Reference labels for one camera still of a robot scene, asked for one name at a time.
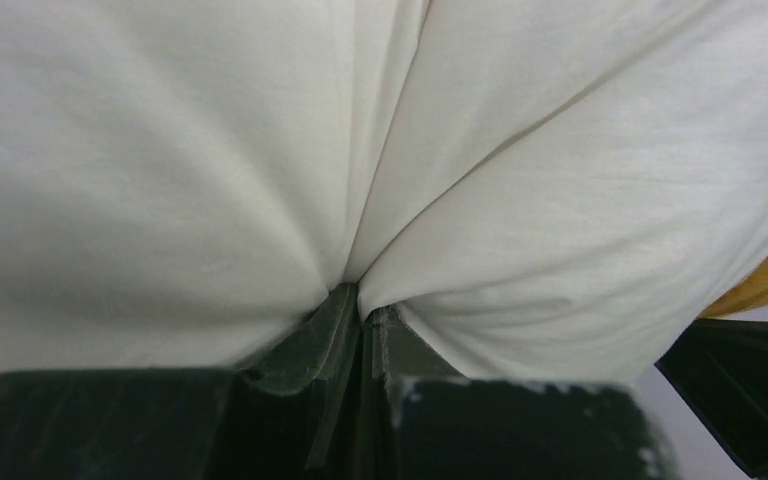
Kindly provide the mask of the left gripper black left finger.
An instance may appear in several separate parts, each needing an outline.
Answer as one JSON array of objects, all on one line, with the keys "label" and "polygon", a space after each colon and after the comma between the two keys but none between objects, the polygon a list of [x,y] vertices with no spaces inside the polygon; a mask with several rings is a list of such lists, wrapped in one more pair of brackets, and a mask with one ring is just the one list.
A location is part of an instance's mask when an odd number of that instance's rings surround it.
[{"label": "left gripper black left finger", "polygon": [[0,374],[0,479],[343,479],[357,288],[224,367]]}]

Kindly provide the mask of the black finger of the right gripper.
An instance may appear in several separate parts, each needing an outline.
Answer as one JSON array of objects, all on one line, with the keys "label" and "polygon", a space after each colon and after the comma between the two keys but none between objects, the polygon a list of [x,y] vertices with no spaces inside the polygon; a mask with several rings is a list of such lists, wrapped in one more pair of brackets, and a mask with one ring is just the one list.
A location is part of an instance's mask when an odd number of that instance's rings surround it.
[{"label": "black finger of the right gripper", "polygon": [[656,367],[730,459],[768,479],[768,322],[696,320]]}]

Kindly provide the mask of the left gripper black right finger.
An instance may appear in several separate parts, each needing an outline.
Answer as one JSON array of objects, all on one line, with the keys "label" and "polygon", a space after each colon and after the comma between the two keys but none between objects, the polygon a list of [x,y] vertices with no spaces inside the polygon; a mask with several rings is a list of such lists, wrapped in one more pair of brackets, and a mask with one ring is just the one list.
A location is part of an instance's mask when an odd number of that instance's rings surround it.
[{"label": "left gripper black right finger", "polygon": [[674,479],[626,387],[470,379],[393,307],[364,327],[368,479]]}]

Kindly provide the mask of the white pillow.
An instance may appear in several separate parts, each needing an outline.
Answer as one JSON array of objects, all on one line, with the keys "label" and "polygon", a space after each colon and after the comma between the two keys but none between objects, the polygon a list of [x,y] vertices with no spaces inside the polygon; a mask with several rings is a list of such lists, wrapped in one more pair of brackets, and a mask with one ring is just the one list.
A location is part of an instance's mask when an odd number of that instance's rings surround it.
[{"label": "white pillow", "polygon": [[768,256],[768,1],[0,1],[0,371],[197,365],[340,283],[629,382]]}]

